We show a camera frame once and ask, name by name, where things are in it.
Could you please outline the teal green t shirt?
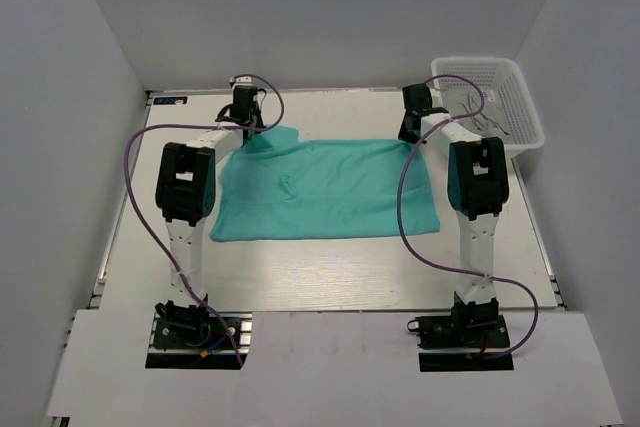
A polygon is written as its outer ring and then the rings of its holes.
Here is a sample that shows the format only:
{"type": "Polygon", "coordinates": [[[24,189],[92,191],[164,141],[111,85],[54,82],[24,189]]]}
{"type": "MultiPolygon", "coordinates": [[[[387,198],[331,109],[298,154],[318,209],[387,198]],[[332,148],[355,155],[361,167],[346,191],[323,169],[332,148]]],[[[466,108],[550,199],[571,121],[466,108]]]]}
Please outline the teal green t shirt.
{"type": "Polygon", "coordinates": [[[255,136],[219,176],[216,242],[436,233],[440,220],[419,153],[394,139],[302,141],[291,127],[255,136]]]}

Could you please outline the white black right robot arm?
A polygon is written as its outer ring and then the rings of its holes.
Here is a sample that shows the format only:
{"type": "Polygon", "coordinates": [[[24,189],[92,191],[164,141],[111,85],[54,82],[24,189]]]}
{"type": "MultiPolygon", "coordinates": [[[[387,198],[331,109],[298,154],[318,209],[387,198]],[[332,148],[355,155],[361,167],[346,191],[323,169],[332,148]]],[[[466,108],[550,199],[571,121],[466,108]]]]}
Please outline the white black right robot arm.
{"type": "Polygon", "coordinates": [[[460,344],[472,346],[499,329],[493,260],[497,222],[509,197],[504,144],[460,124],[473,113],[456,117],[436,107],[425,83],[403,87],[402,96],[398,139],[416,146],[429,142],[446,155],[447,197],[459,226],[460,266],[442,268],[459,275],[451,313],[421,330],[442,329],[460,344]]]}

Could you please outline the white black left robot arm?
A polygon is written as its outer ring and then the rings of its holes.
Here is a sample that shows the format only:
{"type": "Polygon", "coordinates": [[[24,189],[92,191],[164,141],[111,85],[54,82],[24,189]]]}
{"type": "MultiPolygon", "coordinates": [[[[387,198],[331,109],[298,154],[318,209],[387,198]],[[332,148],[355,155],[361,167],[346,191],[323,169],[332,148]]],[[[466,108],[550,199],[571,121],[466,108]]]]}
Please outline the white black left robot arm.
{"type": "Polygon", "coordinates": [[[216,165],[265,126],[260,89],[242,76],[232,86],[232,101],[217,115],[215,127],[186,142],[169,142],[162,151],[155,201],[169,236],[170,297],[158,315],[192,347],[212,333],[202,277],[204,227],[216,198],[216,165]]]}

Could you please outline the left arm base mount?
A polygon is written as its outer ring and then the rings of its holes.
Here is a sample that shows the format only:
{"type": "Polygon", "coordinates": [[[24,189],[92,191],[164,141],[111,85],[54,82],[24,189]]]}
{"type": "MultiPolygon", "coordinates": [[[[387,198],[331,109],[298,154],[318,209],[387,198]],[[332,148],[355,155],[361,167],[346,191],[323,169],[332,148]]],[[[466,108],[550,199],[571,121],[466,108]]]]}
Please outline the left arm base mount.
{"type": "Polygon", "coordinates": [[[152,324],[145,368],[151,370],[241,369],[232,342],[216,317],[198,329],[170,323],[156,315],[152,324]]]}

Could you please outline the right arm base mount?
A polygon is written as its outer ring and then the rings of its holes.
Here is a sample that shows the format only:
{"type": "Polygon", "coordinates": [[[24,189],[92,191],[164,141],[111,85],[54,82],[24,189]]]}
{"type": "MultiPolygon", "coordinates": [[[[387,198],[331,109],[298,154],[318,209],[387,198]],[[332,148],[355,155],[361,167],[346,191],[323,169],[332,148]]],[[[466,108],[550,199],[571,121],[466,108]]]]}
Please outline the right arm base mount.
{"type": "Polygon", "coordinates": [[[511,354],[496,357],[510,348],[503,315],[491,326],[461,333],[450,315],[415,317],[407,330],[417,337],[419,369],[422,373],[513,371],[511,354]]]}

